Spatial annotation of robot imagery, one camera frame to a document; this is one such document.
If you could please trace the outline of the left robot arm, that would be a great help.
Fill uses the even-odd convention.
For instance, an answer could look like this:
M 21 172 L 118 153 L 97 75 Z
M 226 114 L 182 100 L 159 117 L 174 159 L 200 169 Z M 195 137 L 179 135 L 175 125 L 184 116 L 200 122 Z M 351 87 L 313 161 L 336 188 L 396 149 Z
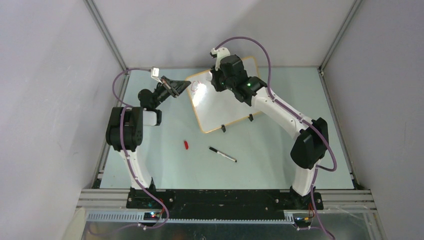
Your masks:
M 179 97 L 192 83 L 173 80 L 166 76 L 158 79 L 154 90 L 142 89 L 137 97 L 139 106 L 113 107 L 106 128 L 106 143 L 122 157 L 131 177 L 131 188 L 143 190 L 138 201 L 145 208 L 153 208 L 158 202 L 154 192 L 153 176 L 141 155 L 144 127 L 158 127 L 163 113 L 159 106 L 169 97 Z

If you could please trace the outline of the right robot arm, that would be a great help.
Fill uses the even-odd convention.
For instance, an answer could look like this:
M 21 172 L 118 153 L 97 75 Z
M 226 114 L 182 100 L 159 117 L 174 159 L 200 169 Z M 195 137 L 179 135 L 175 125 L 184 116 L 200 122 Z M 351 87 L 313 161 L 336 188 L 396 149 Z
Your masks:
M 304 209 L 311 202 L 311 187 L 315 168 L 328 151 L 328 124 L 323 118 L 311 119 L 279 98 L 257 76 L 248 75 L 237 55 L 214 55 L 215 65 L 210 69 L 211 84 L 217 92 L 231 91 L 241 103 L 266 114 L 293 139 L 290 157 L 295 163 L 294 181 L 290 187 L 291 204 Z

